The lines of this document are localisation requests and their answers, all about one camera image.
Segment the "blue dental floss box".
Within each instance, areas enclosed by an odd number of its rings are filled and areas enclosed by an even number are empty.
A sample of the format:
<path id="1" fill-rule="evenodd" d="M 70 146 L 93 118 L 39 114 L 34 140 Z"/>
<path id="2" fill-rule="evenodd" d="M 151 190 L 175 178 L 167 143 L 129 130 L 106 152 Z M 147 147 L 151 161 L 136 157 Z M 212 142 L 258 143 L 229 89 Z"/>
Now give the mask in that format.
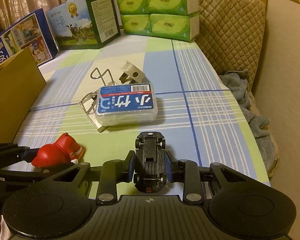
<path id="1" fill-rule="evenodd" d="M 104 86 L 98 91 L 96 120 L 103 126 L 150 122 L 157 114 L 151 83 Z"/>

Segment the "green tissue pack bundle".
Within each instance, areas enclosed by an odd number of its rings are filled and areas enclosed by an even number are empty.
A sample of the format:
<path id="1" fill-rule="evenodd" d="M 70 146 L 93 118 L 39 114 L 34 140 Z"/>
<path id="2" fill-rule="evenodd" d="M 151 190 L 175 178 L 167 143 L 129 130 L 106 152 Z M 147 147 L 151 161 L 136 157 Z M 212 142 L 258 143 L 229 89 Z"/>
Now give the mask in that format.
<path id="1" fill-rule="evenodd" d="M 129 35 L 192 41 L 199 34 L 199 0 L 117 0 Z"/>

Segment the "black toy car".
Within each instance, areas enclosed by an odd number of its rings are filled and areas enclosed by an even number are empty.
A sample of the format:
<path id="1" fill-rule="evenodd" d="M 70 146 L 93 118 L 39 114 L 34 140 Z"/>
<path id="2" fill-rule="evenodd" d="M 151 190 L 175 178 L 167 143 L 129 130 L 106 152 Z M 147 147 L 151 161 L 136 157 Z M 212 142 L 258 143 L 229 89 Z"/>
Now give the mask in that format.
<path id="1" fill-rule="evenodd" d="M 166 141 L 160 132 L 142 132 L 135 140 L 135 187 L 143 193 L 157 193 L 166 185 Z"/>

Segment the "blue milk carton box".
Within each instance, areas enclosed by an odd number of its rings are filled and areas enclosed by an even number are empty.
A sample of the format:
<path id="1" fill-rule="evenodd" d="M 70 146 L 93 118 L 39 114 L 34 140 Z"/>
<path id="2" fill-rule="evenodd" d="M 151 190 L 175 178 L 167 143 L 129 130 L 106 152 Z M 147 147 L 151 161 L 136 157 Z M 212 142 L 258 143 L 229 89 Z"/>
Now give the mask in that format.
<path id="1" fill-rule="evenodd" d="M 58 49 L 43 9 L 35 10 L 0 34 L 0 64 L 29 48 L 37 66 L 51 61 Z"/>

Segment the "red toy figure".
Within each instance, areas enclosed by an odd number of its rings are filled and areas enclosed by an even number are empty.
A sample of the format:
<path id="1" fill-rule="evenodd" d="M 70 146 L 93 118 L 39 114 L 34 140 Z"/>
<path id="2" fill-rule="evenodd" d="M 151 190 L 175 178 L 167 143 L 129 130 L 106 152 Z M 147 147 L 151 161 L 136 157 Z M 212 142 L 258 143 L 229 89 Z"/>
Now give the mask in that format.
<path id="1" fill-rule="evenodd" d="M 68 133 L 63 133 L 54 143 L 42 146 L 31 164 L 37 168 L 78 164 L 84 153 L 82 145 Z"/>

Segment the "quilted beige chair cushion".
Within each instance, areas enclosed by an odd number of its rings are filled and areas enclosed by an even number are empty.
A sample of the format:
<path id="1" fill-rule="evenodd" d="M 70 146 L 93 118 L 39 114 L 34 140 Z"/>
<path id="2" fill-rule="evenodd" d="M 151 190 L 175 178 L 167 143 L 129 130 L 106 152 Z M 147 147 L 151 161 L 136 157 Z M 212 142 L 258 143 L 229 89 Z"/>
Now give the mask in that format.
<path id="1" fill-rule="evenodd" d="M 217 74 L 245 71 L 251 89 L 265 23 L 266 6 L 260 0 L 199 0 L 196 43 Z"/>

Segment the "grey towel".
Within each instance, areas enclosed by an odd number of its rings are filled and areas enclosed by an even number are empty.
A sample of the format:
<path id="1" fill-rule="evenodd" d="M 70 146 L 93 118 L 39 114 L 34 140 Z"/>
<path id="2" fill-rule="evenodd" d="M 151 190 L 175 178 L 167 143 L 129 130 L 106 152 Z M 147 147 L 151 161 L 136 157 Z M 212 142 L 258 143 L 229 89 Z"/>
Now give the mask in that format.
<path id="1" fill-rule="evenodd" d="M 279 149 L 269 129 L 270 120 L 262 116 L 249 90 L 248 71 L 226 72 L 220 75 L 222 83 L 237 100 L 258 145 L 268 177 L 273 177 L 279 161 Z"/>

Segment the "open cardboard box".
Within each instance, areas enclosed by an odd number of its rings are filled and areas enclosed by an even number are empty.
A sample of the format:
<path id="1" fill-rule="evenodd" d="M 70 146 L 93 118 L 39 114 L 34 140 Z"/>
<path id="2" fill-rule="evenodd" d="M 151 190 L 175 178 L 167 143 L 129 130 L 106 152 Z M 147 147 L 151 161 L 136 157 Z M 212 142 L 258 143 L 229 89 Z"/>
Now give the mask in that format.
<path id="1" fill-rule="evenodd" d="M 29 48 L 0 64 L 0 143 L 13 141 L 45 86 Z"/>

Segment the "cow picture milk box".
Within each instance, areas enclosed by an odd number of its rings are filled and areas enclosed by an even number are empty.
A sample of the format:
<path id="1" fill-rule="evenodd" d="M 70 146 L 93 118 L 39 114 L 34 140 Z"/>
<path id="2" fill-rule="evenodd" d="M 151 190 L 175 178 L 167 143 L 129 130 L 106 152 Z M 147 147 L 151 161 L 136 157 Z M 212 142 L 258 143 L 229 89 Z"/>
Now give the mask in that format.
<path id="1" fill-rule="evenodd" d="M 114 0 L 67 0 L 45 14 L 59 50 L 101 49 L 121 35 Z"/>

